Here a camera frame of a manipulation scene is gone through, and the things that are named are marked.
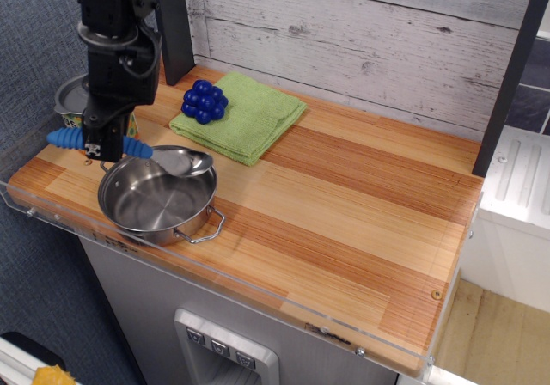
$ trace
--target control button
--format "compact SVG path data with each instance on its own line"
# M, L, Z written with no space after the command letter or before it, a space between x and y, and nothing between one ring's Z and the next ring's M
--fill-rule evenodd
M249 357L248 355L245 355L244 353L240 353L240 352L237 352L236 356L237 356L237 362L242 366L246 366L251 370L256 369L256 361L254 361L253 357Z
M191 328L187 329L187 337L195 344L204 345L205 336L202 333L193 331Z
M214 339L211 340L211 343L212 343L212 350L215 353L222 355L223 357L229 358L229 348L227 347L227 345L224 345L221 342L218 342L217 340L214 340Z

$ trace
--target green towel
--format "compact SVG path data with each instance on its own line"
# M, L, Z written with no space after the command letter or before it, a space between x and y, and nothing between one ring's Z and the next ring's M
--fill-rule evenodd
M223 119L200 125L178 115L170 128L181 136L252 166L298 120L306 104L237 72L216 85L229 99Z

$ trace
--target wooden countertop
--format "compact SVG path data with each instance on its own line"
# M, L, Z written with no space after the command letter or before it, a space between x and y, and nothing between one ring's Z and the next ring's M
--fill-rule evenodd
M175 87L162 80L155 104L136 109L140 138L209 151L168 122L195 80L222 75L195 68ZM482 179L470 174L479 144L296 96L308 109L253 167L211 152L215 203L227 217L213 241L158 249L122 239L97 203L99 163L85 165L77 150L47 146L9 192L89 237L415 376L480 195ZM213 215L197 236L216 224Z

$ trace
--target screw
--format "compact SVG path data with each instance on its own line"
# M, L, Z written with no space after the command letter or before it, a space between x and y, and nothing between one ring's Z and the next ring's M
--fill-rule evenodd
M440 290L433 290L431 292L431 297L436 301L440 301L443 298L443 295L441 294Z

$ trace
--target tin can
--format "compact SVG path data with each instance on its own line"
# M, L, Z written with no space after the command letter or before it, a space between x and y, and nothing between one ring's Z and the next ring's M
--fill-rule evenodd
M82 127L83 112L88 102L87 75L71 78L65 82L55 94L55 112L60 114L67 127ZM128 120L126 136L139 138L138 123L134 113Z

